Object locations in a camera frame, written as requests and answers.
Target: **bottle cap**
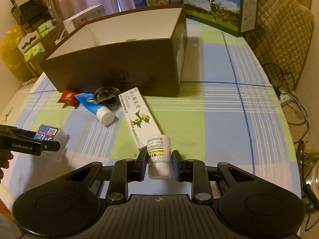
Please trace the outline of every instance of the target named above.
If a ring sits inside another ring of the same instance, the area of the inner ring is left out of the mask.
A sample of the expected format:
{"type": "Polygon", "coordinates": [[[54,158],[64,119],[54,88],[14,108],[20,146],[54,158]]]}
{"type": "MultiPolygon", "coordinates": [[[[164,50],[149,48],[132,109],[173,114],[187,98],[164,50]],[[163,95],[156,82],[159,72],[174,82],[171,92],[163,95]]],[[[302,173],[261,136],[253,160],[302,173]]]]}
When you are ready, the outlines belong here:
{"type": "Polygon", "coordinates": [[[151,164],[148,167],[148,177],[153,180],[164,180],[171,177],[171,165],[165,163],[151,164]]]}
{"type": "Polygon", "coordinates": [[[101,107],[96,112],[97,119],[105,126],[110,125],[114,119],[115,115],[107,107],[101,107]]]}

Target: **plaid tablecloth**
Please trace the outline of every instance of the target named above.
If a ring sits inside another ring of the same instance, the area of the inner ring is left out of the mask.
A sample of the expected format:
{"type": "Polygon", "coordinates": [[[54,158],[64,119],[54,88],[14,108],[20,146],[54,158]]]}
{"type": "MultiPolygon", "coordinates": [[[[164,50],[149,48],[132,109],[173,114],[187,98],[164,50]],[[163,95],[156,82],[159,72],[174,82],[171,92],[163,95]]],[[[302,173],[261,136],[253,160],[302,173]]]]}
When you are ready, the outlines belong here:
{"type": "MultiPolygon", "coordinates": [[[[188,45],[179,96],[145,97],[172,150],[216,166],[229,162],[300,196],[291,135],[273,88],[244,38],[187,20],[188,45]]],[[[41,124],[69,134],[65,154],[14,153],[4,171],[0,199],[11,209],[24,191],[92,161],[112,165],[136,158],[138,150],[123,111],[105,127],[85,108],[63,108],[43,74],[10,125],[36,131],[41,124]]],[[[190,194],[190,183],[146,180],[129,184],[129,193],[190,194]]]]}

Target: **beige quilted fabric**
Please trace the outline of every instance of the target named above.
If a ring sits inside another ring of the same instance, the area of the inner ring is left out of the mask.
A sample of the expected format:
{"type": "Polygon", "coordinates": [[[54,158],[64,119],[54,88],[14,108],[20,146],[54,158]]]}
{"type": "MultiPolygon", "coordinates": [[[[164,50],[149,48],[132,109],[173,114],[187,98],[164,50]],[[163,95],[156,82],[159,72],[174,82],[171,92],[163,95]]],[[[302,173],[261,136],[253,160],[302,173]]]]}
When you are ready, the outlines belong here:
{"type": "MultiPolygon", "coordinates": [[[[297,83],[302,71],[314,17],[309,9],[296,0],[259,0],[256,29],[245,36],[261,65],[277,64],[290,72],[297,83]]],[[[273,85],[278,84],[281,72],[274,66],[264,67],[273,85]]],[[[294,87],[291,74],[284,75],[283,88],[294,87]]]]}

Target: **white pill bottle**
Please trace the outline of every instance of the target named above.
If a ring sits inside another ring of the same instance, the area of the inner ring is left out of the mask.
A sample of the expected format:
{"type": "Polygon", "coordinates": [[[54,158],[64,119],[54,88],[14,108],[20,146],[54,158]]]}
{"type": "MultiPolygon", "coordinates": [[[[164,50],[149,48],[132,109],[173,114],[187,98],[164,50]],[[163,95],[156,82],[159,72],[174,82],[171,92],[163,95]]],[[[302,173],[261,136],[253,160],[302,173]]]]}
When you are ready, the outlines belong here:
{"type": "Polygon", "coordinates": [[[171,139],[153,135],[147,139],[148,177],[153,180],[169,179],[172,175],[171,139]]]}

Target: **red package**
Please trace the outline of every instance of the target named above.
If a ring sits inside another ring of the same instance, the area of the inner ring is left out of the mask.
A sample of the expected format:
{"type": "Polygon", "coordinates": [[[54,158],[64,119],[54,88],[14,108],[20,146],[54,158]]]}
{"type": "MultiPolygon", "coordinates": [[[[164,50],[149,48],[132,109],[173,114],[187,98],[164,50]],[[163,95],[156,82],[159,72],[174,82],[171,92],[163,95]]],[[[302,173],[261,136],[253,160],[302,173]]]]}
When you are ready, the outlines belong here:
{"type": "Polygon", "coordinates": [[[64,90],[60,99],[57,101],[57,103],[61,102],[61,103],[67,103],[71,106],[74,106],[76,105],[79,101],[78,99],[76,99],[74,97],[74,95],[76,94],[79,94],[77,92],[71,92],[71,91],[68,91],[68,90],[64,90]]]}

